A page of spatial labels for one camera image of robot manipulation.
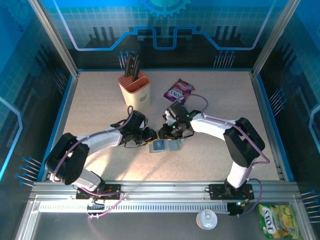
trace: yellow snack bag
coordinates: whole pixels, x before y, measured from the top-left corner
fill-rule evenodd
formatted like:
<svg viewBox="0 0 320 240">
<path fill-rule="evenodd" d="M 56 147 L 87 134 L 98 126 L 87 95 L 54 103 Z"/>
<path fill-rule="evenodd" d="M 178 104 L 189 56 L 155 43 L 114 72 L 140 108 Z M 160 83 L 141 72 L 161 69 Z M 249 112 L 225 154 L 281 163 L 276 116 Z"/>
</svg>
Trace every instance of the yellow snack bag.
<svg viewBox="0 0 320 240">
<path fill-rule="evenodd" d="M 257 210 L 261 230 L 267 239 L 303 240 L 291 205 L 259 204 Z"/>
</svg>

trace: white container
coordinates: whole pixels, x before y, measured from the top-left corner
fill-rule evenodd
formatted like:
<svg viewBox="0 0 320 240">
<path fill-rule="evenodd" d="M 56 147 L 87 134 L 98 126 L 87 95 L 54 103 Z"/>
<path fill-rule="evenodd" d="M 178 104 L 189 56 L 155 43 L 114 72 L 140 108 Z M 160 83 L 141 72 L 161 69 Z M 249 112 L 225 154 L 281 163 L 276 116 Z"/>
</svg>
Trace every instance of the white container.
<svg viewBox="0 0 320 240">
<path fill-rule="evenodd" d="M 133 81 L 133 77 L 120 77 L 119 86 L 122 91 L 127 106 L 133 106 L 134 110 L 143 112 L 151 105 L 150 80 L 142 72 L 138 79 Z"/>
<path fill-rule="evenodd" d="M 214 211 L 205 209 L 196 216 L 196 223 L 203 230 L 212 230 L 217 226 L 218 218 Z"/>
</svg>

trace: snack bag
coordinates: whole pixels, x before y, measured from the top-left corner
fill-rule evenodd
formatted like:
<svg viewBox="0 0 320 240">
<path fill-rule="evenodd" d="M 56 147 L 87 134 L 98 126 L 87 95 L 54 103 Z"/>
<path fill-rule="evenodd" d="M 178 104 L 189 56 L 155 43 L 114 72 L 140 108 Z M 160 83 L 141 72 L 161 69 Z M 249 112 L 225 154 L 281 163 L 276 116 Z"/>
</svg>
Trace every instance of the snack bag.
<svg viewBox="0 0 320 240">
<path fill-rule="evenodd" d="M 291 205 L 259 204 L 260 227 L 267 239 L 298 239 L 300 236 L 295 211 Z"/>
<path fill-rule="evenodd" d="M 190 94 L 191 91 L 194 91 L 195 88 L 191 84 L 182 81 L 180 78 L 174 83 L 174 85 L 163 95 L 166 99 L 169 99 L 171 102 L 174 102 L 176 99 Z M 188 97 L 179 99 L 181 105 L 185 104 Z"/>
</svg>

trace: enclosure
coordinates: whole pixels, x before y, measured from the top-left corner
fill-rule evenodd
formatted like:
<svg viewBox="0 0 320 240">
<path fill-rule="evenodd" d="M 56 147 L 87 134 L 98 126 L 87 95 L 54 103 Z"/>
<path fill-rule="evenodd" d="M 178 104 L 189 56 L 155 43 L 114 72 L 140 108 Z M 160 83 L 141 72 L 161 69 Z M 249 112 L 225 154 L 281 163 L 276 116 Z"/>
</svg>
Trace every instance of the enclosure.
<svg viewBox="0 0 320 240">
<path fill-rule="evenodd" d="M 176 151 L 117 146 L 90 155 L 84 168 L 125 192 L 100 219 L 88 219 L 72 185 L 49 179 L 45 160 L 63 134 L 86 136 L 128 117 L 118 79 L 134 52 L 150 79 L 148 127 L 165 123 L 172 102 L 163 95 L 178 79 L 207 98 L 206 114 L 247 118 L 271 160 L 250 174 L 262 182 L 259 202 L 292 205 L 303 238 L 318 239 L 319 10 L 316 0 L 2 0 L 0 238 L 265 238 L 256 210 L 227 216 L 237 201 L 204 190 L 223 184 L 233 164 L 209 134 Z M 185 103 L 204 105 L 195 96 Z M 259 184 L 248 183 L 258 196 Z M 212 231 L 196 224 L 208 208 L 218 214 Z"/>
</svg>

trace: beige table surface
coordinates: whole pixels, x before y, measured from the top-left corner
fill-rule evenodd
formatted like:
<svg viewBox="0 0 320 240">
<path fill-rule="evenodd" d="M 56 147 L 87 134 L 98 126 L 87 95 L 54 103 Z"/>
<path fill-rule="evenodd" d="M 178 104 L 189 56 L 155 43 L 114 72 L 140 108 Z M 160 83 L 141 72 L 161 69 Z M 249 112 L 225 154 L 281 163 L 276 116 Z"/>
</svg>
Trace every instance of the beige table surface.
<svg viewBox="0 0 320 240">
<path fill-rule="evenodd" d="M 179 78 L 193 84 L 193 93 L 206 97 L 206 114 L 228 120 L 245 117 L 250 120 L 265 142 L 264 154 L 269 165 L 257 165 L 251 177 L 278 180 L 272 152 L 267 139 L 257 100 L 248 72 L 224 71 L 146 71 L 151 81 L 152 105 L 143 113 L 148 126 L 158 131 L 162 115 L 171 102 L 163 94 Z M 118 77 L 121 72 L 82 72 L 75 90 L 65 133 L 85 135 L 103 130 L 128 117 Z M 191 96 L 189 111 L 201 110 L 205 102 Z M 149 146 L 127 149 L 122 145 L 96 152 L 87 158 L 85 168 L 107 180 L 224 180 L 232 159 L 226 143 L 216 137 L 196 133 L 186 139 L 179 151 L 149 153 Z"/>
</svg>

